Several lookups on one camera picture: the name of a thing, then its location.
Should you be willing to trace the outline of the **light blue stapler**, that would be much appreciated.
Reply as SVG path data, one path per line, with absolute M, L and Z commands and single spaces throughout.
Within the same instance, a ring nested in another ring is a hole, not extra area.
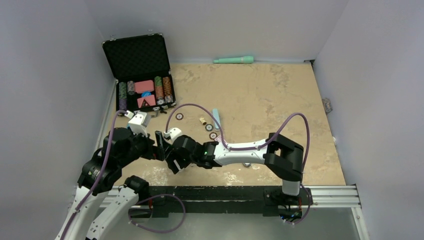
M 217 108 L 212 109 L 212 116 L 214 117 L 214 128 L 215 130 L 219 131 L 221 122 L 220 122 L 220 115 Z

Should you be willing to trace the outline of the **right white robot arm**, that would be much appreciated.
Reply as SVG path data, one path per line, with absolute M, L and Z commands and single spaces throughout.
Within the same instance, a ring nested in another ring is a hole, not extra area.
M 190 164 L 204 169 L 232 164 L 265 165 L 282 180 L 280 196 L 288 204 L 300 198 L 303 180 L 304 148 L 280 134 L 245 143 L 209 141 L 198 143 L 175 128 L 164 134 L 162 141 L 165 160 L 174 173 Z

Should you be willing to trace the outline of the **white stapler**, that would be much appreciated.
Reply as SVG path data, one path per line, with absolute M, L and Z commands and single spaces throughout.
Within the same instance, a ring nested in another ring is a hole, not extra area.
M 180 167 L 180 165 L 179 165 L 179 163 L 178 162 L 176 162 L 176 161 L 174 161 L 173 162 L 174 163 L 174 165 L 175 165 L 175 168 L 176 168 L 176 172 L 178 173 L 178 172 L 180 172 L 180 171 L 182 171 L 184 168 L 181 168 Z

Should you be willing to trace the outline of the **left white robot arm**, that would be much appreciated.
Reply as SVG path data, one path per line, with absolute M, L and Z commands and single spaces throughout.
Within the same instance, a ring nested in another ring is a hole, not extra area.
M 113 128 L 86 162 L 77 181 L 72 207 L 57 234 L 58 240 L 82 240 L 94 220 L 98 207 L 122 176 L 122 169 L 139 158 L 165 159 L 167 143 L 159 131 L 155 132 L 158 145 L 149 134 L 133 133 L 124 127 Z

